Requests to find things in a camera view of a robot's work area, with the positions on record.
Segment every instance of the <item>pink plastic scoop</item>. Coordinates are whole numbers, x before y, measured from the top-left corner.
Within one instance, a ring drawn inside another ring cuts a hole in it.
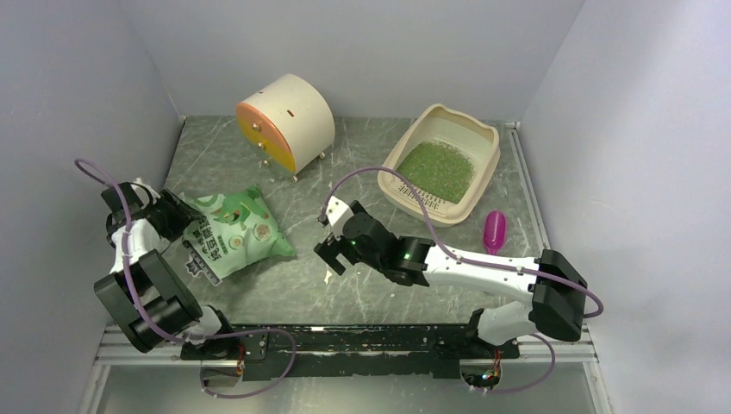
[[[508,220],[500,210],[493,210],[487,215],[484,221],[484,233],[482,244],[487,253],[497,255],[497,252],[505,245],[505,230],[508,228]]]

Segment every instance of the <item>cat litter box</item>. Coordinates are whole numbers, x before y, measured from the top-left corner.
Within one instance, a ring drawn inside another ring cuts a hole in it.
[[[500,159],[497,129],[444,105],[430,106],[391,150],[384,166],[416,187],[434,225],[463,222],[484,193]],[[409,188],[387,172],[378,186],[396,207],[423,220]]]

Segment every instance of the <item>plastic bag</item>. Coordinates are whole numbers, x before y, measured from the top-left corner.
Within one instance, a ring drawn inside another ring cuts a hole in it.
[[[242,192],[180,198],[203,213],[183,233],[191,258],[186,266],[194,277],[202,273],[212,285],[220,285],[231,273],[259,260],[295,255],[258,185]]]

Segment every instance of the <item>white side wall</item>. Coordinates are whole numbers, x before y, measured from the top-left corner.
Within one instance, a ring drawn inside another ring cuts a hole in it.
[[[516,120],[584,0],[122,0],[180,113],[234,114],[291,72],[336,115],[443,103]]]
[[[0,412],[76,412],[108,317],[102,187],[161,185],[179,122],[116,0],[0,5]]]
[[[588,0],[522,120],[617,413],[729,412],[731,3]]]

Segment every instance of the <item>litter box rim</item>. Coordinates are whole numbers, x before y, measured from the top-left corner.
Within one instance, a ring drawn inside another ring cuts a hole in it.
[[[407,143],[409,139],[412,137],[413,133],[416,131],[417,128],[422,124],[424,119],[426,119],[428,116],[430,116],[432,113],[443,110],[445,111],[449,116],[451,116],[453,119],[459,119],[462,118],[463,120],[470,122],[474,124],[474,126],[478,127],[479,129],[482,129],[484,131],[483,136],[486,135],[486,131],[490,131],[492,134],[492,147],[490,149],[490,152],[487,154],[487,162],[484,164],[484,169],[480,169],[475,171],[475,176],[472,179],[472,182],[470,183],[470,186],[467,188],[467,192],[462,197],[462,199],[459,201],[459,203],[454,204],[450,203],[446,200],[442,200],[445,204],[446,208],[444,209],[443,213],[440,213],[437,210],[432,210],[427,208],[429,212],[429,218],[432,219],[434,222],[434,225],[437,227],[451,227],[455,224],[462,223],[466,220],[466,218],[470,215],[472,210],[474,210],[475,205],[477,205],[479,199],[484,194],[485,189],[487,188],[487,185],[490,183],[490,180],[492,179],[492,175],[495,172],[495,168],[497,166],[497,162],[500,159],[500,135],[497,132],[497,129],[491,125],[487,125],[485,123],[482,123],[478,121],[473,116],[469,116],[463,112],[459,112],[457,110],[451,110],[448,107],[444,106],[441,103],[435,103],[431,106],[429,106],[417,119],[414,121],[414,123],[409,127],[409,129],[406,131],[406,133],[403,134],[401,139],[398,140],[396,146],[394,146],[393,149],[391,149],[388,157],[384,161],[383,166],[386,166],[388,168],[396,169],[396,162],[398,161],[398,158],[401,156],[403,150],[406,148]],[[399,179],[392,176],[391,174],[387,172],[378,172],[378,186],[381,188],[381,191],[384,192],[384,195],[386,198],[394,204],[397,208],[400,210],[403,210],[404,212],[408,213],[410,216],[419,218],[423,220],[422,211],[419,208],[419,204],[416,202],[415,199],[412,198],[406,198],[403,194],[400,194],[392,187],[392,182],[396,180],[400,182]]]

